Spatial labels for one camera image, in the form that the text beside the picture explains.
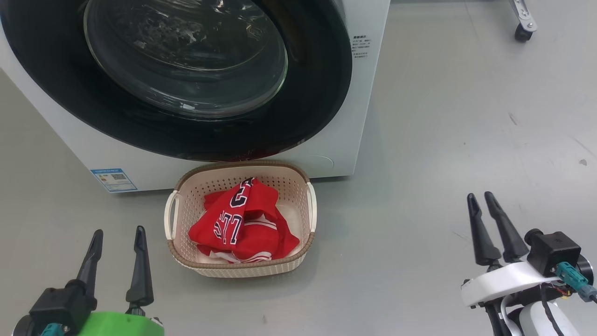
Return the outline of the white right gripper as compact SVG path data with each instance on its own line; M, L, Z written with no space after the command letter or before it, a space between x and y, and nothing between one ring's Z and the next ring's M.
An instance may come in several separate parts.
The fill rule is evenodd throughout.
M542 283L559 281L558 276L551 274L546 277L535 270L528 261L522 261L522 258L529 253L528 246L495 195L486 191L484 198L490 216L495 220L499 230L504 247L503 258L505 262L511 264L507 266L500 264L501 253L494 246L482 221L482 211L476 196L473 193L468 194L466 200L475 262L478 266L499 268L484 272L461 285L461 300L464 306L477 306L482 302L503 298Z

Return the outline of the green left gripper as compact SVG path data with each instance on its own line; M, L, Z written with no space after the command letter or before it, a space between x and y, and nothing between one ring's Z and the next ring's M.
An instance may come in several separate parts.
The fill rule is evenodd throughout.
M94 311L84 323L79 336L164 336L166 331L159 320L145 315L143 308L151 305L154 300L151 264L145 228L136 228L133 249L136 260L132 275L132 284L126 292L127 311ZM103 251L103 230L99 229L92 235L87 253L77 273L77 280L85 285L85 295L95 297L95 285L98 262Z

